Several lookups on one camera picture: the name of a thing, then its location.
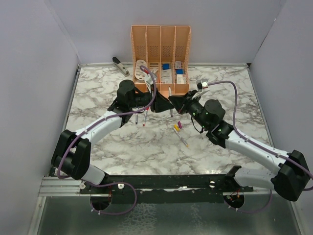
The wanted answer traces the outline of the red pen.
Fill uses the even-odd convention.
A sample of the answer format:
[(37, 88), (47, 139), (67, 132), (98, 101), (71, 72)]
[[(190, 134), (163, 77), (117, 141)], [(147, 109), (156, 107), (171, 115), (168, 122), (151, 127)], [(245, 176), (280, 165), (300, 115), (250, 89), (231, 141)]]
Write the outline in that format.
[(144, 111), (144, 117), (143, 117), (143, 123), (142, 123), (143, 127), (146, 125), (148, 111), (149, 111), (149, 107), (147, 107)]

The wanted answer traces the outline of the yellow pen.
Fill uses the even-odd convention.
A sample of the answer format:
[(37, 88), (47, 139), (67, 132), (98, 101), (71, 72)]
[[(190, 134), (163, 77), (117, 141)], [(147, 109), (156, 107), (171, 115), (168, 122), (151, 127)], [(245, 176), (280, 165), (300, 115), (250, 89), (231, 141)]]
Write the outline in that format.
[(173, 130), (175, 132), (175, 134), (178, 136), (178, 138), (180, 139), (180, 141), (186, 146), (188, 147), (188, 143), (184, 140), (184, 138), (179, 134), (179, 132), (176, 130), (175, 127), (173, 127)]

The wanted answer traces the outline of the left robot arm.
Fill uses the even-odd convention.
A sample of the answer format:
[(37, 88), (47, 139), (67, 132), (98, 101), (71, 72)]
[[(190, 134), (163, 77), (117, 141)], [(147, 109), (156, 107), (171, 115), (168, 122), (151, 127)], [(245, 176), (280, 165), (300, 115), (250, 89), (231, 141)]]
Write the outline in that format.
[(108, 110), (96, 121), (77, 131), (65, 130), (60, 134), (51, 164), (58, 172), (75, 180), (91, 183), (97, 193), (107, 190), (105, 172), (90, 163), (91, 149), (110, 132), (124, 126), (134, 114), (133, 109), (160, 113), (173, 108), (170, 101), (156, 88), (151, 92), (141, 92), (131, 80), (119, 84), (117, 97)]

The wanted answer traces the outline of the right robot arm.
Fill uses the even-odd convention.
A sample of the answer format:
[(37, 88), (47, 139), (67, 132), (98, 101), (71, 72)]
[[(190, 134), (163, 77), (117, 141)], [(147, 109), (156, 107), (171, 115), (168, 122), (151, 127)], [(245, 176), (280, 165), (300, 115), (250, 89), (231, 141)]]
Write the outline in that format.
[(169, 100), (179, 114), (189, 114), (213, 144), (236, 151), (266, 168), (265, 171), (240, 168), (225, 178), (225, 187), (229, 191), (236, 191), (241, 186), (267, 188), (284, 199), (297, 201), (311, 177), (304, 155), (297, 150), (279, 150), (250, 138), (224, 121), (225, 110), (218, 100), (210, 99), (201, 105), (195, 94), (196, 91), (191, 91), (185, 95), (172, 95)]

